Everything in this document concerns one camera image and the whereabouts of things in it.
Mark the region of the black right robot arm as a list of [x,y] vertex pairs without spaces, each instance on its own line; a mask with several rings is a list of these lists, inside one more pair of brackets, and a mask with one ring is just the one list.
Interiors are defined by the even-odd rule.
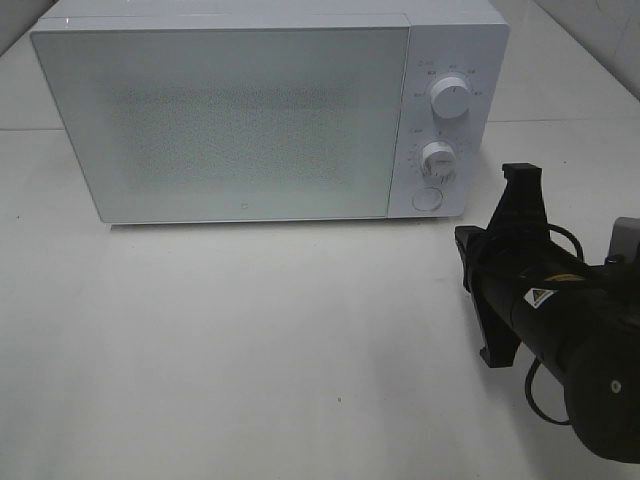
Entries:
[[503,166],[505,190],[486,227],[459,226],[455,243],[492,368],[520,346],[561,384],[566,425],[594,454],[639,460],[639,222],[613,225],[605,261],[557,245],[539,167]]

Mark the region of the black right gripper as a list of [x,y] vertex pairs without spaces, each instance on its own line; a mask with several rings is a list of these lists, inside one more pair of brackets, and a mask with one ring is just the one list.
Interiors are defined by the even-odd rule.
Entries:
[[517,300],[537,308],[565,289],[565,250],[551,235],[565,229],[547,221],[542,169],[505,163],[505,190],[487,228],[461,225],[454,240],[463,263],[463,285],[471,295],[489,368],[512,367],[520,338],[504,320]]

